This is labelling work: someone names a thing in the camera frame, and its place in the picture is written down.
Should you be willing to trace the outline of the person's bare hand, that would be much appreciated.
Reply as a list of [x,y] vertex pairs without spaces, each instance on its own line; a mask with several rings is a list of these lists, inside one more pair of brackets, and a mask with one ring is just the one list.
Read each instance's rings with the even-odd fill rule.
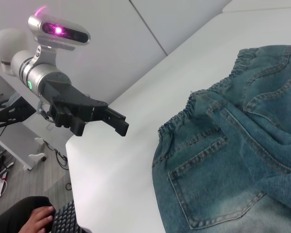
[[35,210],[29,219],[30,233],[46,233],[48,225],[53,221],[53,206],[45,206]]

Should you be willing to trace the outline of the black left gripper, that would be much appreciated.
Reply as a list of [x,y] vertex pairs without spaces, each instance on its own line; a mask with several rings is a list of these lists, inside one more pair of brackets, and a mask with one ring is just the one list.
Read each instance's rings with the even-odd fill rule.
[[82,136],[85,122],[103,120],[115,131],[126,136],[129,124],[126,117],[100,100],[92,99],[69,83],[42,81],[39,94],[50,105],[49,111],[41,111],[44,119],[50,118],[56,127],[69,128],[75,136]]

